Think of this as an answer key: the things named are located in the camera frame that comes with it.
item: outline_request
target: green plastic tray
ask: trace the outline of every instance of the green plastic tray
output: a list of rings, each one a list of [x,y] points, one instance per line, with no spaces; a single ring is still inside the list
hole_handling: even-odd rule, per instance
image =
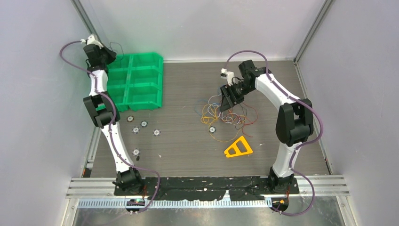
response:
[[[120,112],[162,107],[163,58],[158,53],[117,55],[108,68],[108,93]]]

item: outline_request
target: yellow bracket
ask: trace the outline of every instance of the yellow bracket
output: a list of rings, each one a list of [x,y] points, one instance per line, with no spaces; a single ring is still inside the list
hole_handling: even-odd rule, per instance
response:
[[[242,151],[238,148],[238,146],[237,146],[237,143],[238,143],[238,142],[241,142],[241,143],[242,143],[242,145],[244,146],[244,148],[245,148],[245,150],[246,150],[245,152],[242,152]],[[233,150],[235,151],[234,154],[230,154],[230,153],[229,153],[229,150],[231,150],[231,149],[233,149]],[[227,158],[232,158],[232,157],[237,157],[237,156],[242,156],[242,155],[252,154],[252,153],[253,153],[252,148],[251,148],[251,146],[249,146],[249,144],[248,144],[248,142],[247,142],[247,140],[245,139],[244,136],[240,136],[236,141],[234,141],[234,143],[232,143],[232,145],[230,145],[230,146],[224,151],[224,154],[226,155]]]

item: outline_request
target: purple cable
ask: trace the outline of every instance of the purple cable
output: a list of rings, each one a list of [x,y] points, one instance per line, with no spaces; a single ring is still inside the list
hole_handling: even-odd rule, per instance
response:
[[[142,208],[141,210],[139,210],[137,213],[141,213],[141,212],[143,212],[143,211],[146,211],[146,210],[148,209],[148,207],[151,205],[152,201],[154,201],[155,196],[156,196],[157,193],[158,193],[158,190],[159,190],[159,188],[160,188],[160,177],[161,177],[161,176],[160,176],[160,174],[159,174],[157,171],[155,171],[155,170],[146,169],[146,168],[142,168],[142,167],[138,167],[138,166],[134,166],[134,165],[130,164],[129,162],[127,162],[126,160],[124,160],[124,159],[120,156],[118,150],[116,150],[116,147],[115,147],[115,144],[114,144],[114,141],[113,141],[113,137],[112,137],[112,129],[111,129],[111,125],[115,122],[115,119],[116,119],[116,108],[115,108],[114,102],[112,101],[112,99],[111,99],[109,96],[105,95],[104,93],[98,92],[98,90],[97,90],[97,77],[96,77],[95,74],[93,74],[91,71],[89,71],[89,70],[87,70],[87,69],[85,69],[85,68],[83,68],[83,67],[77,66],[77,65],[75,65],[75,64],[73,64],[73,63],[71,63],[71,62],[69,62],[69,61],[68,61],[67,59],[65,59],[65,58],[63,57],[63,55],[62,55],[62,53],[63,53],[63,51],[64,51],[64,49],[65,49],[66,47],[68,47],[69,45],[75,44],[75,43],[80,43],[80,41],[72,41],[72,42],[70,42],[70,43],[64,45],[64,46],[61,48],[61,50],[60,50],[60,57],[61,57],[61,59],[64,60],[67,64],[69,64],[69,65],[71,65],[71,66],[73,66],[73,67],[75,67],[75,68],[78,68],[78,69],[80,69],[80,70],[82,70],[82,71],[84,71],[84,72],[87,72],[87,73],[91,74],[91,75],[94,77],[94,91],[95,91],[95,93],[97,93],[98,95],[101,95],[101,96],[105,97],[105,98],[111,103],[113,117],[112,117],[111,122],[110,122],[110,124],[109,124],[108,131],[109,131],[109,133],[110,133],[111,144],[112,144],[112,147],[113,147],[113,149],[114,149],[116,155],[117,155],[117,156],[119,157],[119,159],[120,159],[123,163],[125,163],[126,165],[128,165],[128,166],[130,166],[130,167],[132,167],[132,168],[134,168],[134,169],[144,170],[144,171],[148,171],[148,172],[154,173],[154,174],[156,174],[157,177],[158,177],[157,187],[155,188],[154,195],[152,196],[152,198],[151,198],[151,200],[148,202],[148,204],[147,204],[144,208]]]
[[[311,185],[311,189],[312,189],[312,199],[311,199],[311,203],[309,204],[308,208],[306,208],[304,211],[299,212],[299,213],[286,213],[286,212],[280,212],[280,211],[278,210],[278,208],[272,207],[272,209],[273,209],[274,211],[280,212],[281,214],[286,215],[286,216],[298,216],[298,215],[302,215],[302,214],[306,213],[307,211],[309,211],[310,208],[312,207],[312,205],[314,204],[314,200],[315,200],[315,191],[314,191],[314,186],[313,186],[312,182],[309,180],[309,178],[307,178],[304,174],[302,174],[302,173],[300,173],[300,172],[298,172],[298,171],[296,171],[295,169],[292,168],[292,161],[294,160],[294,157],[295,157],[295,155],[296,155],[296,152],[297,152],[297,150],[298,150],[299,148],[301,148],[301,147],[303,147],[303,146],[305,146],[305,145],[313,144],[313,143],[317,142],[318,140],[320,140],[320,138],[321,138],[321,136],[323,135],[323,132],[324,132],[323,122],[321,121],[321,118],[320,118],[319,114],[317,114],[317,113],[314,111],[313,108],[311,108],[309,105],[305,104],[305,103],[302,102],[301,100],[298,100],[298,99],[295,99],[295,98],[291,97],[282,87],[280,87],[280,86],[276,83],[276,81],[273,81],[273,80],[271,79],[271,76],[270,76],[270,74],[269,74],[269,61],[267,60],[267,58],[266,58],[262,53],[260,53],[260,52],[258,52],[258,51],[253,51],[253,50],[242,50],[242,51],[238,51],[238,52],[234,53],[233,55],[231,55],[231,56],[229,57],[229,59],[227,59],[226,63],[224,64],[224,68],[227,69],[227,64],[228,64],[229,61],[233,58],[233,56],[235,56],[235,55],[237,55],[237,54],[240,54],[240,53],[256,53],[256,54],[260,55],[260,56],[264,59],[264,61],[265,61],[265,63],[266,63],[266,76],[267,76],[267,78],[273,83],[273,85],[274,85],[280,92],[282,92],[287,98],[289,98],[290,100],[293,100],[293,101],[299,103],[300,105],[306,107],[309,111],[311,111],[312,114],[314,114],[314,116],[316,117],[317,121],[319,122],[319,125],[320,125],[320,132],[319,132],[319,135],[318,135],[314,140],[307,141],[307,142],[304,142],[304,143],[298,145],[298,146],[294,149],[294,153],[292,154],[292,156],[291,156],[291,158],[290,158],[290,160],[289,160],[289,167],[291,168],[291,170],[292,170],[294,173],[296,173],[296,174],[300,175],[301,177],[305,178],[305,179],[309,182],[309,184]]]

